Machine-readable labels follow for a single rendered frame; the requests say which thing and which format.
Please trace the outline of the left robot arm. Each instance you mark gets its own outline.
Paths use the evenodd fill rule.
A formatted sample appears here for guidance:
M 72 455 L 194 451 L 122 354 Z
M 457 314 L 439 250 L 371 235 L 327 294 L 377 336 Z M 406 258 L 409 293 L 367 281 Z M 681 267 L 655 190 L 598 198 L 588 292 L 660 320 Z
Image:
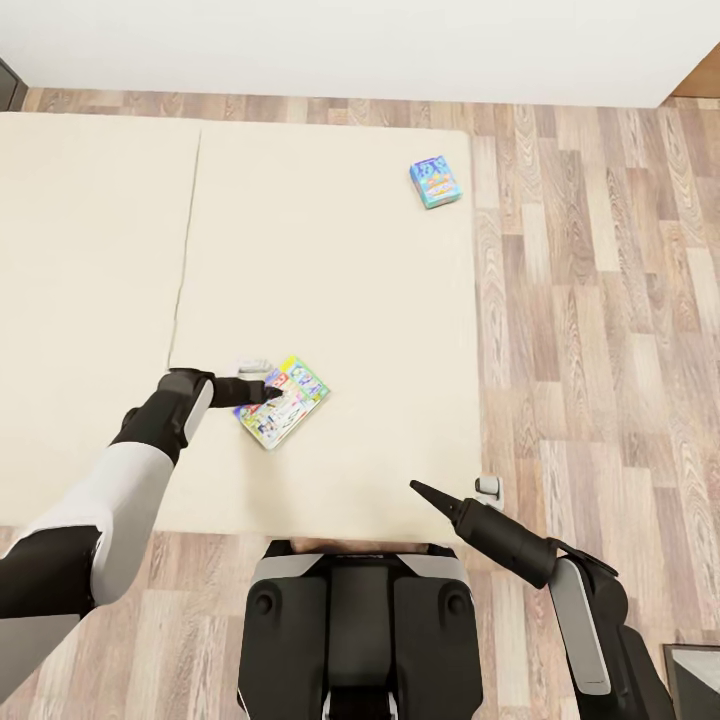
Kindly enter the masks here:
M 129 590 L 205 413 L 282 396 L 245 376 L 272 368 L 261 357 L 232 358 L 225 377 L 170 368 L 93 466 L 25 527 L 0 559 L 0 707 L 93 609 Z

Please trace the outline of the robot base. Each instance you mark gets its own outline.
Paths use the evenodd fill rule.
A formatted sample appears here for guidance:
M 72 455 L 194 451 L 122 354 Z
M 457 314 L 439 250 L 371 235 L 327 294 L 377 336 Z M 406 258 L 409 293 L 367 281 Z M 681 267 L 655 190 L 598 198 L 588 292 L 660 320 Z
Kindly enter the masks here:
M 453 548 L 293 555 L 272 540 L 253 568 L 238 704 L 249 720 L 471 720 L 483 685 L 475 606 Z

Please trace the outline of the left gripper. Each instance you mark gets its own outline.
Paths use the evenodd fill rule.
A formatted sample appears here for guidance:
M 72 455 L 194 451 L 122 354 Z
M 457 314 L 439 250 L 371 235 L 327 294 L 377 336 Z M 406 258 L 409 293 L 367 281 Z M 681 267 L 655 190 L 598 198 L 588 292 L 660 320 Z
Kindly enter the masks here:
M 283 395 L 283 391 L 275 387 L 265 387 L 265 381 L 224 378 L 230 384 L 230 400 L 224 408 L 242 407 L 245 405 L 264 405 L 267 400 L 273 400 Z

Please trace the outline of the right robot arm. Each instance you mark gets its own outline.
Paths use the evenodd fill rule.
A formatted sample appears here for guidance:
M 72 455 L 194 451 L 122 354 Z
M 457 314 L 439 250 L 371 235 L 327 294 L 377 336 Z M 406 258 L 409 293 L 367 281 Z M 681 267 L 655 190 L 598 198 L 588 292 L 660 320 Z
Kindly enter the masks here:
M 501 477 L 477 477 L 481 496 L 464 501 L 417 480 L 410 488 L 456 524 L 467 545 L 541 591 L 548 584 L 581 720 L 678 720 L 642 635 L 625 624 L 619 572 L 501 513 Z M 558 557 L 558 549 L 568 554 Z

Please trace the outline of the board game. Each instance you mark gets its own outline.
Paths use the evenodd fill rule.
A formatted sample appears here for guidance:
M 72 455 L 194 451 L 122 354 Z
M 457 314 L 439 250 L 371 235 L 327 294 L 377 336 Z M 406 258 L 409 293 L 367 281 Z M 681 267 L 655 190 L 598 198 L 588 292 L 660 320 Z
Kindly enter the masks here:
M 277 446 L 332 392 L 295 354 L 265 379 L 283 395 L 264 405 L 237 407 L 234 414 L 267 449 Z
M 428 209 L 459 200 L 463 193 L 445 156 L 412 165 L 410 174 Z

